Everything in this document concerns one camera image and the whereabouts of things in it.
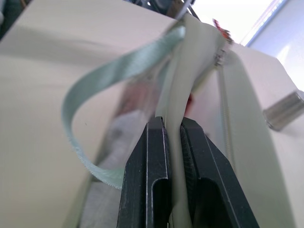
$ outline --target cylindrical knob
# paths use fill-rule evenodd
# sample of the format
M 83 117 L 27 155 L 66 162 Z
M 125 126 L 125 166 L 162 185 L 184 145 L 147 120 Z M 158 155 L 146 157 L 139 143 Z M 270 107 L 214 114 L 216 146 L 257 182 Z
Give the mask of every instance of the cylindrical knob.
M 263 111 L 268 126 L 280 131 L 304 113 L 304 92 L 297 90 Z

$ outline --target white wall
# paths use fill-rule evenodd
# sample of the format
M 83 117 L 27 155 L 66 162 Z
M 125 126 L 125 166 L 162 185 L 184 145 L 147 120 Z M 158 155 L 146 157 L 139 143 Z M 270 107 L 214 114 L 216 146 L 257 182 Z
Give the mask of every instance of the white wall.
M 289 0 L 250 47 L 278 58 L 304 91 L 304 1 Z

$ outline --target metal knob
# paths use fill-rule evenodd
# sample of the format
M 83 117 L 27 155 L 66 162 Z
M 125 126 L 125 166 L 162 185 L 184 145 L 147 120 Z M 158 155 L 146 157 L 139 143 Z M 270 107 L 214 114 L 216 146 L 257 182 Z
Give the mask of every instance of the metal knob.
M 268 126 L 280 131 L 304 113 L 304 92 L 297 90 L 263 111 Z

